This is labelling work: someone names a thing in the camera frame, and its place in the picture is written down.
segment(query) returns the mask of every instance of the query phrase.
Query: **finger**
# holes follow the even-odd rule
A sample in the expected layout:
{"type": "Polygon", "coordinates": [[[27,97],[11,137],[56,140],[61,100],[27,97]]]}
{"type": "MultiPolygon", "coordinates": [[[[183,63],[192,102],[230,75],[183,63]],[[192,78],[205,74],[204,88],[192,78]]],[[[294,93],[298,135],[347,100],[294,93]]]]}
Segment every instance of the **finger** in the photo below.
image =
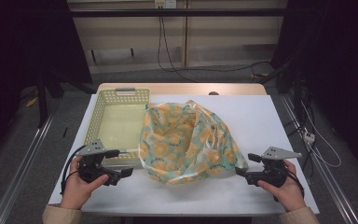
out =
{"type": "Polygon", "coordinates": [[[296,167],[294,164],[292,164],[290,161],[283,160],[284,164],[286,165],[287,169],[292,172],[294,175],[296,175],[296,167]]]}
{"type": "Polygon", "coordinates": [[[80,160],[81,160],[81,157],[75,157],[71,161],[71,166],[69,168],[69,173],[73,173],[73,172],[77,171],[77,167],[79,166],[80,160]]]}
{"type": "Polygon", "coordinates": [[[260,188],[268,191],[269,193],[271,193],[273,195],[275,195],[278,192],[278,189],[275,186],[270,185],[266,181],[259,180],[259,181],[257,181],[257,185],[260,186],[260,188]]]}
{"type": "Polygon", "coordinates": [[[83,158],[82,156],[75,157],[74,161],[80,162],[82,158],[83,158]]]}
{"type": "Polygon", "coordinates": [[[89,189],[91,191],[99,188],[102,184],[104,184],[109,179],[108,175],[101,175],[100,177],[96,178],[94,181],[89,183],[89,189]]]}

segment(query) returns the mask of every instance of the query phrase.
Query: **green plastic basket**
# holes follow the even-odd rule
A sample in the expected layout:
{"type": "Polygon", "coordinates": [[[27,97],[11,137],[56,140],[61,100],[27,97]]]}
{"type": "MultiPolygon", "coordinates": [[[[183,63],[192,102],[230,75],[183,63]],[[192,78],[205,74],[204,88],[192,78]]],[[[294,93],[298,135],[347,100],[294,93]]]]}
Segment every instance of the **green plastic basket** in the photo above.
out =
{"type": "Polygon", "coordinates": [[[138,143],[150,103],[149,89],[101,90],[92,111],[84,145],[101,139],[106,149],[119,149],[117,158],[104,159],[106,167],[142,167],[138,143]]]}

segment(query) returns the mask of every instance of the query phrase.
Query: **plastic bag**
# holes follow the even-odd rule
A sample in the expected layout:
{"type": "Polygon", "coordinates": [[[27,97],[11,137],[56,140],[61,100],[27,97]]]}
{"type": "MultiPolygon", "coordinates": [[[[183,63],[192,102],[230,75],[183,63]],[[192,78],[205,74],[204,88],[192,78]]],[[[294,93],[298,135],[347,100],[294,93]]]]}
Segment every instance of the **plastic bag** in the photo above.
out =
{"type": "Polygon", "coordinates": [[[151,178],[172,185],[247,167],[227,125],[193,101],[146,109],[139,157],[151,178]]]}

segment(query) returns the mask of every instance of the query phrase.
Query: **white table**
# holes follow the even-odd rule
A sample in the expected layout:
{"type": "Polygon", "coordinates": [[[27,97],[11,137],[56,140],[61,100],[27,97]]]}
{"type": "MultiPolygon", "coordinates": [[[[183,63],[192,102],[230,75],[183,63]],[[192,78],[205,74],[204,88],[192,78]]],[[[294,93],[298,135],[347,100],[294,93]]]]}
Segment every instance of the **white table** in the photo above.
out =
{"type": "MultiPolygon", "coordinates": [[[[270,146],[293,150],[268,95],[152,95],[152,103],[184,103],[190,99],[212,110],[226,123],[245,158],[247,153],[260,155],[270,146]]],[[[93,95],[69,155],[82,145],[95,100],[93,95]]],[[[297,167],[307,205],[319,214],[297,159],[289,161],[297,167]]],[[[248,161],[248,164],[249,171],[263,170],[261,163],[248,161]]],[[[49,203],[61,201],[60,191],[58,183],[49,203]]],[[[165,186],[152,180],[143,169],[134,170],[132,176],[121,179],[117,186],[96,189],[82,210],[123,217],[254,217],[284,212],[272,195],[249,186],[235,171],[225,171],[198,182],[165,186]]]]}

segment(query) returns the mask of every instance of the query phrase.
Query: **sleeve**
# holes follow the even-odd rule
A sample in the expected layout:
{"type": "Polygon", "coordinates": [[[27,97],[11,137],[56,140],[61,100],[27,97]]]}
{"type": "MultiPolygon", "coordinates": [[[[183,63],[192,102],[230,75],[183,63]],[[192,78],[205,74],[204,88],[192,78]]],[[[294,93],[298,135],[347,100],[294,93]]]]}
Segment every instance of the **sleeve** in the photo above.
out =
{"type": "Polygon", "coordinates": [[[61,208],[58,204],[48,204],[42,218],[44,224],[78,224],[81,219],[81,210],[61,208]]]}
{"type": "Polygon", "coordinates": [[[279,219],[282,224],[319,224],[318,218],[309,207],[282,214],[279,219]]]}

